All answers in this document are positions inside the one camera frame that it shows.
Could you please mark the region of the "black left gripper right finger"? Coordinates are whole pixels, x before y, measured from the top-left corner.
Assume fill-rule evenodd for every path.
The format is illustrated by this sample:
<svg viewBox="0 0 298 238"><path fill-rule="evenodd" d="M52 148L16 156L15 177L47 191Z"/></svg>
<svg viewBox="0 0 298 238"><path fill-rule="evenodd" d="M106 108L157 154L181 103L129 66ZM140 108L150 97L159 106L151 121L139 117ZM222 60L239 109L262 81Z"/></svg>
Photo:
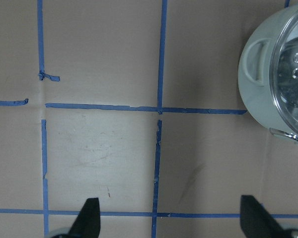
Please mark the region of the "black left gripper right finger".
<svg viewBox="0 0 298 238"><path fill-rule="evenodd" d="M240 198L240 227L246 238L290 237L290 231L283 229L252 195Z"/></svg>

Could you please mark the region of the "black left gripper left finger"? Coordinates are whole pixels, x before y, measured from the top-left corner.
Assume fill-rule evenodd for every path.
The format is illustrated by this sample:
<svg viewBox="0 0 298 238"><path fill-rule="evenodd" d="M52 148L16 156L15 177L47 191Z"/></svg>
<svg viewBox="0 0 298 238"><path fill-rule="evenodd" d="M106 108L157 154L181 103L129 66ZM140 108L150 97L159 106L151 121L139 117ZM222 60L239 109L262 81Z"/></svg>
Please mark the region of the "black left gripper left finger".
<svg viewBox="0 0 298 238"><path fill-rule="evenodd" d="M100 206L98 198L88 198L71 226L70 238L98 238L100 235Z"/></svg>

